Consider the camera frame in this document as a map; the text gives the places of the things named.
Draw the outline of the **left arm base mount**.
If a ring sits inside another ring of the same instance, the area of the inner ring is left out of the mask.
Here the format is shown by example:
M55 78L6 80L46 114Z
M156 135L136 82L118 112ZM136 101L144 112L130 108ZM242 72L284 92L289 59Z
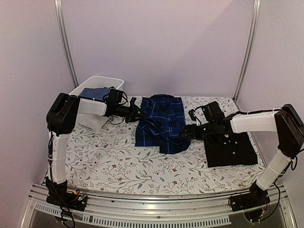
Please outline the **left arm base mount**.
M66 209L85 211L88 195L79 190L67 192L66 189L49 190L46 202Z

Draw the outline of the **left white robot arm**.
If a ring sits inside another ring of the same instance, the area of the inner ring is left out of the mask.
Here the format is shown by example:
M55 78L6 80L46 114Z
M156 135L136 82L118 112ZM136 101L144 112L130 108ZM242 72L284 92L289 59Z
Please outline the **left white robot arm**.
M66 184L65 163L69 135L73 131L78 114L102 117L119 116L126 123L133 123L146 118L146 114L131 98L129 105L120 104L123 91L110 89L105 100L87 98L78 95L60 93L47 113L49 130L48 163L49 179L55 185Z

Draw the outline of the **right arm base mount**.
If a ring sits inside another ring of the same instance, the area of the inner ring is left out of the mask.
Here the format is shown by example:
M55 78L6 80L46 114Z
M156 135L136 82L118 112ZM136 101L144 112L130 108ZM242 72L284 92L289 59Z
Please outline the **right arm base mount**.
M267 190L250 189L249 193L232 194L228 199L228 205L232 211L244 212L245 219L250 223L260 222L269 210L270 198Z

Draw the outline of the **blue plaid long sleeve shirt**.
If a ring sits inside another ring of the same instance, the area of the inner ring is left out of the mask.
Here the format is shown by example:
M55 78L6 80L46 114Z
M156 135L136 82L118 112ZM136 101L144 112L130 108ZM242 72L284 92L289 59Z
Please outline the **blue plaid long sleeve shirt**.
M188 149L189 140L180 138L186 126L181 97L153 95L142 98L141 110L146 118L138 122L135 146L159 147L159 153L177 154Z

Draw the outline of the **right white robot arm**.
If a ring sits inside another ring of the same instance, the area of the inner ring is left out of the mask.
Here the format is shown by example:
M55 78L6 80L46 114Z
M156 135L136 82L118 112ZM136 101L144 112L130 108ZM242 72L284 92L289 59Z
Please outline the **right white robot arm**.
M266 191L278 177L283 176L292 160L304 150L304 123L290 104L278 109L253 112L235 112L225 116L217 102L200 106L206 123L189 111L194 124L188 124L180 133L185 141L204 142L207 163L210 167L253 165L257 157L249 135L276 135L278 146L266 169L251 184L246 195L249 207L256 207Z

